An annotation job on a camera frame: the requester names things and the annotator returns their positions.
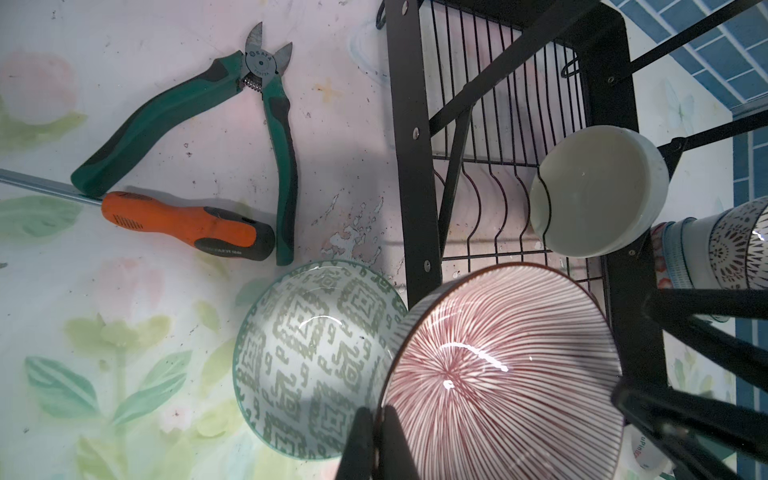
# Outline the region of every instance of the diagonal cutting pliers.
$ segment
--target diagonal cutting pliers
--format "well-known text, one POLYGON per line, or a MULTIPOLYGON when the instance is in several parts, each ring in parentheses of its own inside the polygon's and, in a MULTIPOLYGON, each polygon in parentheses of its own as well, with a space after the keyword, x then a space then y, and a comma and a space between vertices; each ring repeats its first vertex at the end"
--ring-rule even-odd
POLYGON ((245 53, 217 58, 202 74, 139 107, 95 154, 71 175, 72 184, 89 197, 112 188, 171 128, 240 93, 247 86, 260 91, 277 160, 277 264, 293 262, 293 231, 299 177, 288 125, 290 102, 283 90, 283 72, 293 43, 271 54, 261 48, 262 24, 248 34, 245 53))

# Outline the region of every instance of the green pliers handle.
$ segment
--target green pliers handle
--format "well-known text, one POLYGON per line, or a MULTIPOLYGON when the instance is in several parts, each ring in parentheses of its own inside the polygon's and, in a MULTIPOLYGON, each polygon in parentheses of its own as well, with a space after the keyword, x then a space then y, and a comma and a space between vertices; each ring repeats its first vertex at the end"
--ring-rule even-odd
POLYGON ((266 113, 266 125, 270 129, 272 146, 277 160, 279 192, 277 194, 277 264, 293 262, 293 228, 296 222, 296 202, 299 196, 299 174, 296 169, 296 152, 288 125, 290 102, 283 90, 283 81, 276 75, 261 91, 266 113))
POLYGON ((217 58, 204 73, 152 98, 71 176, 89 197, 101 197, 131 171, 171 128, 240 93, 243 53, 217 58))

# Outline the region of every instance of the red striped bowl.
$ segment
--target red striped bowl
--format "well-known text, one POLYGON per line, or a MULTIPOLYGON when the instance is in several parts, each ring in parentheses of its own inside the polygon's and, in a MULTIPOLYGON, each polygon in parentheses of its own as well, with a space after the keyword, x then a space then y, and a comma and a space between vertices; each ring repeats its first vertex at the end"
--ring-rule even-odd
POLYGON ((621 368, 577 283, 507 263, 444 284, 411 316, 380 404, 397 410, 422 480, 613 477, 621 368))

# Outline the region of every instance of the orange screwdriver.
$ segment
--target orange screwdriver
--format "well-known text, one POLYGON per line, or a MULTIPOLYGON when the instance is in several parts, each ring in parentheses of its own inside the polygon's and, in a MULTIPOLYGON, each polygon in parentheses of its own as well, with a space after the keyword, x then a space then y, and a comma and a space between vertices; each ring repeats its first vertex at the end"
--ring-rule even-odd
POLYGON ((130 192, 110 192, 103 200, 86 197, 71 185, 0 169, 0 183, 84 204, 100 205, 104 218, 138 232, 165 233, 219 257, 264 260, 275 247, 266 223, 215 207, 172 207, 130 192))

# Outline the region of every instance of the orange and black handle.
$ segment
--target orange and black handle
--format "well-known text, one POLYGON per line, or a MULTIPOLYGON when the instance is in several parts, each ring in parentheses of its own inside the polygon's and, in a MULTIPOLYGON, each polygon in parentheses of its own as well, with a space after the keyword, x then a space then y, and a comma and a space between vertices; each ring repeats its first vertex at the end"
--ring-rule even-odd
POLYGON ((165 233, 219 257, 264 260, 275 247, 272 227, 220 208, 172 207, 146 195, 110 192, 101 214, 119 227, 165 233))

